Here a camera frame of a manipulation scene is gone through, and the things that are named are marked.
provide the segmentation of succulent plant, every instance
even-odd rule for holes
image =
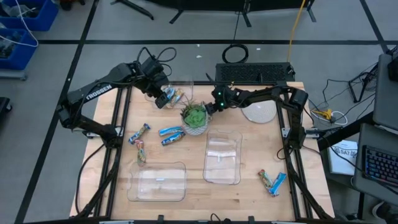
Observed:
[[[184,103],[181,116],[190,128],[199,128],[206,124],[206,109],[202,104],[196,104],[193,100]]]

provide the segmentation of candy bar wrapper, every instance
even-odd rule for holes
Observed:
[[[170,100],[170,103],[167,104],[167,107],[168,107],[169,109],[170,109],[170,108],[173,108],[173,107],[175,106],[175,104],[181,99],[181,97],[182,97],[183,95],[184,95],[184,91],[182,91],[181,89],[178,89],[178,90],[175,92],[173,98]]]
[[[143,164],[146,162],[147,158],[145,156],[145,150],[144,150],[144,141],[141,140],[135,140],[137,149],[138,149],[138,154],[137,154],[137,163]]]
[[[150,127],[148,124],[145,123],[138,132],[131,136],[131,138],[129,139],[129,143],[134,144],[134,141],[139,139],[146,130],[150,130]]]
[[[268,174],[263,169],[260,172],[258,172],[258,175],[260,176],[260,179],[264,184],[265,188],[269,191],[269,189],[271,189],[272,187],[271,178],[269,178]]]
[[[168,144],[172,144],[173,142],[180,140],[180,139],[181,139],[182,137],[184,137],[184,136],[185,136],[185,133],[184,133],[184,132],[177,132],[177,133],[175,133],[175,134],[173,134],[173,135],[171,135],[171,136],[165,138],[165,139],[162,141],[162,145],[163,145],[163,146],[166,146],[166,145],[168,145]]]
[[[160,129],[159,130],[159,135],[163,136],[163,135],[166,135],[166,134],[173,134],[173,133],[177,133],[177,132],[183,132],[181,126]]]
[[[272,184],[271,189],[268,190],[268,192],[273,196],[276,197],[279,195],[278,193],[278,189],[279,187],[282,185],[282,183],[285,181],[286,179],[286,174],[284,173],[279,173],[278,177],[276,178],[276,180],[274,181],[274,183]]]
[[[172,88],[170,85],[168,87],[166,87],[163,91],[167,94],[167,98],[169,100],[172,99],[172,97],[174,96],[174,93],[175,93],[175,89]]]

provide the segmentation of wooden table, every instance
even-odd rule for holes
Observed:
[[[299,82],[289,83],[289,85],[303,88],[303,83]],[[210,94],[213,88],[213,86],[194,86],[194,99],[205,102],[213,101]],[[238,88],[255,90],[264,88],[264,86],[239,86]],[[99,98],[94,116],[95,121],[103,124],[111,122],[115,99],[116,91],[111,91]],[[185,198],[180,202],[130,202],[127,199],[126,187],[130,176],[129,170],[137,159],[136,146],[130,145],[127,140],[144,123],[148,123],[152,128],[142,138],[145,142],[147,162],[179,161],[187,167],[187,190]],[[144,98],[141,91],[133,89],[111,215],[113,220],[156,220],[158,215],[164,215],[166,220],[208,220],[212,213],[216,213],[221,219],[228,217],[232,220],[247,220],[250,215],[254,215],[257,221],[294,220],[289,180],[286,180],[280,187],[280,195],[273,198],[266,192],[257,176],[261,169],[265,169],[273,179],[279,172],[287,173],[285,161],[276,158],[277,151],[282,148],[277,116],[269,123],[255,124],[248,121],[239,109],[228,109],[213,115],[208,129],[236,130],[243,135],[241,181],[238,185],[211,184],[203,180],[206,134],[185,136],[179,142],[166,147],[161,145],[160,142],[164,137],[159,136],[158,130],[180,124],[179,109],[159,110]],[[306,114],[304,114],[303,125],[306,128],[312,127],[312,122]],[[89,140],[85,158],[101,144],[100,139]],[[304,145],[318,150],[316,140],[306,139]],[[95,155],[87,163],[82,173],[79,193],[80,209],[98,188],[104,152],[103,149]],[[320,156],[306,149],[301,150],[301,155],[309,191],[325,211],[333,216],[333,207]],[[305,217],[300,191],[297,192],[297,195],[301,216]],[[101,214],[104,214],[107,197],[108,193],[106,192]],[[76,214],[75,208],[72,206],[71,215],[74,214]]]

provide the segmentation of black keyboard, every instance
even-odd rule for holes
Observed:
[[[295,81],[289,73],[290,63],[226,63],[217,64],[217,81],[274,83]]]
[[[365,177],[398,187],[398,155],[382,149],[364,146]]]

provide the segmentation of blue bin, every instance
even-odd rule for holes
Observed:
[[[0,29],[0,35],[3,37],[12,36],[14,32],[21,35],[20,43],[35,45],[36,41],[24,29]],[[8,58],[0,58],[0,68],[23,70],[32,58],[36,47],[15,44],[14,50]]]
[[[35,18],[24,18],[26,26],[30,30],[48,31],[57,16],[58,8],[51,0],[18,0],[20,5],[24,2],[36,4],[40,7],[39,15]],[[3,3],[8,6],[16,6],[15,0],[3,0]],[[24,24],[20,18],[16,17],[0,17],[0,22],[7,28],[25,29]]]

